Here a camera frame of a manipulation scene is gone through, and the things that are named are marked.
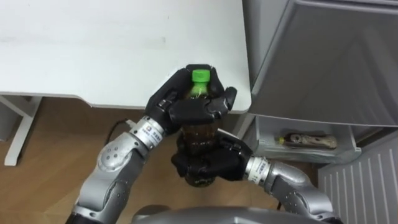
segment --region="robotic hand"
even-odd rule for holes
[[[211,71],[209,85],[219,93],[218,98],[183,100],[192,87],[194,69]],[[183,115],[186,114],[183,111],[186,106],[201,108],[201,111],[195,111],[195,115],[202,122],[218,119],[232,108],[235,95],[234,88],[224,91],[215,68],[209,65],[188,65],[176,71],[149,99],[145,116],[130,131],[122,133],[101,150],[95,169],[81,187],[67,223],[116,223],[151,150],[163,137],[176,133],[181,122],[190,119]]]
[[[265,157],[252,156],[252,150],[236,136],[218,130],[219,149],[213,150],[200,159],[187,157],[178,150],[172,163],[181,177],[187,174],[202,177],[221,177],[226,180],[254,182],[275,197],[287,212],[299,214],[313,220],[342,224],[333,213],[329,198],[315,188],[309,178],[295,167]],[[177,147],[184,148],[183,141]]]

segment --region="refrigerator door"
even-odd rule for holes
[[[397,40],[397,1],[290,1],[249,112],[398,126]]]
[[[397,223],[398,132],[362,150],[353,162],[319,169],[319,188],[344,223]]]

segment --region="black robotic glove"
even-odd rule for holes
[[[211,99],[185,99],[175,102],[170,107],[170,119],[174,124],[199,125],[215,122],[231,111],[237,91],[234,87],[224,90],[218,79],[216,68],[210,65],[188,65],[186,69],[205,69],[210,71],[209,88],[213,94]]]
[[[210,90],[217,98],[212,100],[184,100],[192,88],[192,71],[207,69],[210,71]],[[167,135],[176,133],[182,124],[211,123],[233,106],[235,88],[224,88],[218,79],[216,69],[210,65],[187,65],[176,71],[149,98],[144,114],[158,122]]]
[[[203,178],[221,177],[229,181],[243,179],[252,150],[242,140],[226,131],[219,129],[215,137],[218,148],[200,157],[184,153],[185,143],[182,136],[178,138],[178,151],[172,156],[172,163],[179,176],[192,174]]]

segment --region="white table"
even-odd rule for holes
[[[233,112],[248,110],[241,0],[0,2],[0,95],[38,96],[0,101],[24,118],[33,120],[41,96],[143,109],[165,76],[189,63],[215,66],[223,85],[238,89]],[[9,153],[21,151],[29,121]]]

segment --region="refrigerator drawer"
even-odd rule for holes
[[[277,138],[288,133],[331,134],[337,139],[337,148],[292,149],[280,145]],[[361,154],[361,149],[356,147],[351,126],[342,124],[257,116],[243,141],[251,147],[256,156],[266,156],[270,159],[341,164],[350,162]]]

